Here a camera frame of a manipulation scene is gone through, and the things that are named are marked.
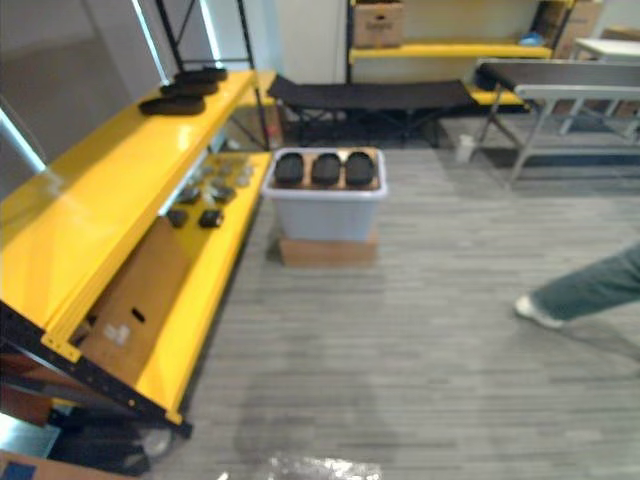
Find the open cardboard box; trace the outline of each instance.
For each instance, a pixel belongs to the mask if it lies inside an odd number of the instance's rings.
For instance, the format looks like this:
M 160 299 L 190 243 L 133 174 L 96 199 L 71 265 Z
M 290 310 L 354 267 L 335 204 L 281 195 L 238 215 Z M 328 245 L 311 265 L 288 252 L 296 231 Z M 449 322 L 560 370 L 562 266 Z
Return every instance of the open cardboard box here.
M 90 309 L 79 348 L 132 385 L 138 379 L 189 269 L 186 253 L 159 217 Z

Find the small black object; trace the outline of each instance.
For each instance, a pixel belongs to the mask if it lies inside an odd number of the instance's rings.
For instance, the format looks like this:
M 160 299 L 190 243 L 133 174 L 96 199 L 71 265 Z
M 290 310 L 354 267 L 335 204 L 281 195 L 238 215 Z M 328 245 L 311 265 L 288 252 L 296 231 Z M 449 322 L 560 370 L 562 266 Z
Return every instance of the small black object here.
M 236 191 L 231 187 L 215 187 L 211 186 L 211 196 L 214 198 L 216 202 L 220 202 L 223 204 L 229 203 L 231 200 L 236 198 Z
M 200 189 L 197 187 L 183 188 L 178 194 L 176 201 L 178 203 L 184 203 L 186 205 L 193 205 L 200 198 Z
M 173 228 L 182 228 L 185 223 L 187 223 L 187 219 L 189 218 L 189 214 L 184 210 L 174 210 L 171 209 L 167 212 L 167 219 Z
M 210 83 L 222 82 L 229 77 L 226 68 L 203 68 L 202 70 L 187 70 L 174 75 L 176 82 Z
M 145 115 L 197 115 L 204 112 L 202 97 L 176 95 L 147 100 L 138 105 Z
M 313 162 L 311 181 L 316 185 L 329 187 L 340 179 L 340 157 L 335 153 L 323 153 Z
M 353 152 L 349 155 L 345 169 L 349 186 L 364 187 L 373 181 L 375 165 L 371 157 L 364 152 Z
M 200 215 L 198 225 L 202 228 L 218 228 L 222 225 L 224 215 L 220 210 L 205 210 Z
M 201 97 L 211 95 L 218 91 L 217 83 L 179 83 L 174 82 L 160 87 L 160 93 L 165 97 L 185 95 L 189 97 Z
M 302 182 L 303 173 L 302 155 L 286 153 L 278 159 L 274 175 L 280 185 L 293 186 Z

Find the small box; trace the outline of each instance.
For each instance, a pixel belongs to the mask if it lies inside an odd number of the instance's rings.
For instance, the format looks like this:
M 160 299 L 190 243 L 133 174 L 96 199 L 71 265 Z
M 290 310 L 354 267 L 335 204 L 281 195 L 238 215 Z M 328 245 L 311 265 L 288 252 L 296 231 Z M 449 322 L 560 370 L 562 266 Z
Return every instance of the small box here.
M 553 46 L 557 36 L 560 34 L 562 22 L 568 8 L 567 2 L 540 2 L 538 13 L 534 20 L 533 30 L 542 35 L 548 47 Z
M 553 58 L 569 58 L 575 39 L 591 36 L 600 18 L 602 7 L 603 4 L 599 2 L 576 2 L 564 30 L 560 33 Z
M 89 310 L 92 328 L 80 342 L 82 353 L 133 385 L 188 269 L 189 259 L 169 221 L 157 218 Z
M 282 261 L 287 267 L 370 267 L 378 255 L 378 234 L 365 242 L 279 241 Z
M 355 47 L 398 47 L 403 39 L 404 5 L 401 2 L 356 4 L 353 23 Z

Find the hand hole in box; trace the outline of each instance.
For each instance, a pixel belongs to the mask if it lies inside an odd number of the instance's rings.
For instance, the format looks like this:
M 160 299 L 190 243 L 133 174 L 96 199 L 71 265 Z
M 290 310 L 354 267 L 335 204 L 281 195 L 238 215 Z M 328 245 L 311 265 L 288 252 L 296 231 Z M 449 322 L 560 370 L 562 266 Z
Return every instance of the hand hole in box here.
M 138 310 L 137 308 L 134 307 L 134 308 L 131 309 L 131 314 L 134 317 L 136 317 L 136 320 L 138 320 L 140 323 L 144 323 L 145 318 L 144 318 L 144 315 L 142 315 L 140 313 L 140 310 Z

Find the cardboard box under bin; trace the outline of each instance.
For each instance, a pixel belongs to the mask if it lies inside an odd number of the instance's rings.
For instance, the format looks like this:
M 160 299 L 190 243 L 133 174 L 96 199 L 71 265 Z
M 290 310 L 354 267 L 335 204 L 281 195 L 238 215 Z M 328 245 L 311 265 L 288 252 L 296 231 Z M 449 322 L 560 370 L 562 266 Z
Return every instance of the cardboard box under bin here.
M 135 384 L 188 269 L 173 228 L 159 217 L 90 309 L 85 326 L 91 327 L 79 344 L 82 353 Z
M 404 40 L 402 2 L 357 3 L 354 7 L 353 45 L 358 48 L 398 47 Z
M 280 254 L 287 267 L 370 267 L 378 256 L 378 233 L 366 242 L 317 242 L 280 238 Z

